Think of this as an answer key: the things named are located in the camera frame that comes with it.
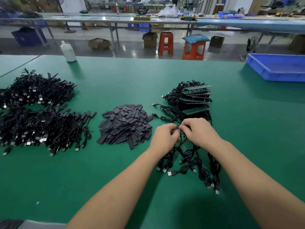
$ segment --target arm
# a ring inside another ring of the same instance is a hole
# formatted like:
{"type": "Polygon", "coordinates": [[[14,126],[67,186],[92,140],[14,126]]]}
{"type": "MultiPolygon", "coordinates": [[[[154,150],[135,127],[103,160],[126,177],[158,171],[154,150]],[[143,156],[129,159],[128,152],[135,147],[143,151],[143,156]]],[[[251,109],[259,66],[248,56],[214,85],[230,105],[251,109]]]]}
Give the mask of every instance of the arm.
{"type": "Polygon", "coordinates": [[[180,129],[219,161],[262,228],[305,228],[305,204],[222,140],[205,119],[185,119],[180,129]]]}
{"type": "Polygon", "coordinates": [[[175,124],[157,127],[150,147],[97,192],[70,220],[66,229],[123,229],[157,162],[180,136],[175,124]]]}

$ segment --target green workbench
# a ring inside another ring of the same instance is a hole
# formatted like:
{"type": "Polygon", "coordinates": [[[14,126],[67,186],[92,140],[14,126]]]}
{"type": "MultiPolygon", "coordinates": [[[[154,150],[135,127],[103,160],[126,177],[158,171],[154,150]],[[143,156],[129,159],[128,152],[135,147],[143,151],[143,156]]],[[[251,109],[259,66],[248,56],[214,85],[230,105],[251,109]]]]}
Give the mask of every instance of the green workbench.
{"type": "MultiPolygon", "coordinates": [[[[49,157],[46,147],[29,146],[0,157],[0,218],[67,223],[149,146],[148,141],[134,150],[127,143],[98,144],[101,114],[130,103],[161,116],[152,104],[165,104],[162,95],[192,79],[213,85],[210,110],[219,135],[305,201],[304,83],[267,82],[241,62],[78,57],[67,63],[63,56],[40,56],[25,67],[74,82],[69,108],[98,113],[89,125],[92,139],[79,152],[49,157]]],[[[22,68],[0,78],[0,88],[22,68]]],[[[153,130],[163,123],[150,122],[153,130]]],[[[200,155],[208,167],[206,152],[200,155]]],[[[174,170],[179,160],[177,154],[174,170]]],[[[258,228],[223,170],[220,184],[218,196],[192,172],[169,177],[153,171],[127,228],[258,228]]]]}
{"type": "Polygon", "coordinates": [[[12,70],[25,66],[39,56],[0,55],[0,77],[12,70]]]}

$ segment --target white plastic bag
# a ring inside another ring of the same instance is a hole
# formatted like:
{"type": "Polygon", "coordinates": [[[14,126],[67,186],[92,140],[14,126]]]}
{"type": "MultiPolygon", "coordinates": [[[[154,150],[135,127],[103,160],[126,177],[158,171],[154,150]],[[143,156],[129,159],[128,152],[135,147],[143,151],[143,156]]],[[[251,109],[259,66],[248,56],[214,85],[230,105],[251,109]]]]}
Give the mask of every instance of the white plastic bag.
{"type": "Polygon", "coordinates": [[[150,2],[150,0],[141,0],[140,2],[138,3],[142,3],[142,4],[148,4],[150,2]]]}
{"type": "Polygon", "coordinates": [[[158,17],[175,17],[177,18],[178,14],[180,14],[179,9],[174,4],[173,7],[166,6],[158,13],[158,17]]]}

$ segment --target forearm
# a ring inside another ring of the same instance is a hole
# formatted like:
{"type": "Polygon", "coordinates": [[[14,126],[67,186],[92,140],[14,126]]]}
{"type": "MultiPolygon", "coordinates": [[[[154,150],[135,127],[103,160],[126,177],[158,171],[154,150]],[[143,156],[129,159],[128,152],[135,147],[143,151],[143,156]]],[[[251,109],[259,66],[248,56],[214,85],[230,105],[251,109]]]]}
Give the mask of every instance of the forearm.
{"type": "Polygon", "coordinates": [[[145,151],[97,192],[77,212],[66,228],[123,229],[158,160],[159,157],[154,151],[145,151]]]}
{"type": "Polygon", "coordinates": [[[209,152],[220,162],[262,228],[305,228],[305,204],[233,145],[220,141],[209,152]]]}

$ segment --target orange plastic stool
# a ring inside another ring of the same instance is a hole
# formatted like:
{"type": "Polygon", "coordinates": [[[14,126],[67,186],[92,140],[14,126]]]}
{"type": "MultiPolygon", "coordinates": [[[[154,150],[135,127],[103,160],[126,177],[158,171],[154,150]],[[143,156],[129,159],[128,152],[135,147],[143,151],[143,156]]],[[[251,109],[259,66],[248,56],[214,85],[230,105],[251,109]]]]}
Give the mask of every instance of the orange plastic stool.
{"type": "Polygon", "coordinates": [[[161,32],[158,53],[162,56],[163,51],[170,51],[173,55],[173,33],[172,32],[161,32]],[[168,38],[168,43],[164,43],[165,38],[168,38]]]}
{"type": "Polygon", "coordinates": [[[196,42],[193,44],[190,44],[192,46],[190,52],[186,52],[186,49],[188,48],[188,42],[185,44],[184,52],[182,59],[184,60],[203,60],[204,56],[204,50],[206,48],[206,42],[196,42]],[[198,53],[198,47],[203,45],[203,51],[202,54],[198,53]]]}

